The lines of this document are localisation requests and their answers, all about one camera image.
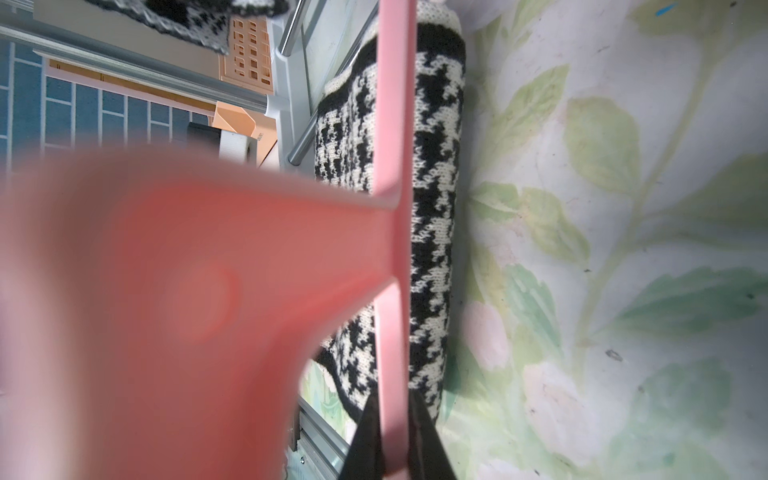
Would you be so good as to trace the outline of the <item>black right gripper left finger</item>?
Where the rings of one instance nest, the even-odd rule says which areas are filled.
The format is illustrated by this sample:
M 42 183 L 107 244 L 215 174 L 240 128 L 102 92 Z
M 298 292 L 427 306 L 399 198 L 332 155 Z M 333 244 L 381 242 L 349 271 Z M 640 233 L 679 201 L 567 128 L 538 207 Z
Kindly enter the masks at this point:
M 384 458 L 377 392 L 367 399 L 347 452 L 339 480 L 382 480 Z

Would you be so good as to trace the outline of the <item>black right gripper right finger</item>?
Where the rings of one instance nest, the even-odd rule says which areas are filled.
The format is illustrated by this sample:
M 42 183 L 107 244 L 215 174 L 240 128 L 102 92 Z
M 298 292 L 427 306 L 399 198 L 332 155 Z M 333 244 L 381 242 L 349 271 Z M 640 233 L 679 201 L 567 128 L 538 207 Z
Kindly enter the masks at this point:
M 408 397 L 408 469 L 412 480 L 456 480 L 425 400 L 417 390 Z

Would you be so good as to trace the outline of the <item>pink plastic hanger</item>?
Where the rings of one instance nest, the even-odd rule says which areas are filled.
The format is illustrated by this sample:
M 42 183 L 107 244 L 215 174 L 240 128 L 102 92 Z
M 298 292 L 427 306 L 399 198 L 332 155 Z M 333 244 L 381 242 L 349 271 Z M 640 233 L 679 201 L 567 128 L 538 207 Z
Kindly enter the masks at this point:
M 320 341 L 375 308 L 406 479 L 417 5 L 379 5 L 374 185 L 206 148 L 68 153 L 2 203 L 5 479 L 274 479 Z

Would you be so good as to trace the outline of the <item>houndstooth black white scarf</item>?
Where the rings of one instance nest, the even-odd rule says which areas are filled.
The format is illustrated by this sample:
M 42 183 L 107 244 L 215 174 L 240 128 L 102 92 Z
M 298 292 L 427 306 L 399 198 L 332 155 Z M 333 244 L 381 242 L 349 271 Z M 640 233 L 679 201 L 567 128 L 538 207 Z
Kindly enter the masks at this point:
M 458 16 L 443 3 L 419 2 L 417 21 L 409 387 L 436 419 L 447 358 L 466 44 Z M 377 38 L 372 24 L 317 107 L 315 176 L 356 192 L 373 184 Z

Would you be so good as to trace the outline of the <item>smiley face knit scarf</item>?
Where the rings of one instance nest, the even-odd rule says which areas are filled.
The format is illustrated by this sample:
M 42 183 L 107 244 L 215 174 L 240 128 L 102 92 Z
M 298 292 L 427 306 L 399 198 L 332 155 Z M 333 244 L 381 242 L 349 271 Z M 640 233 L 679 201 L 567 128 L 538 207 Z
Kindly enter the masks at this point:
M 273 18 L 292 6 L 284 0 L 103 0 L 90 4 L 222 55 L 229 53 L 228 35 L 234 17 Z

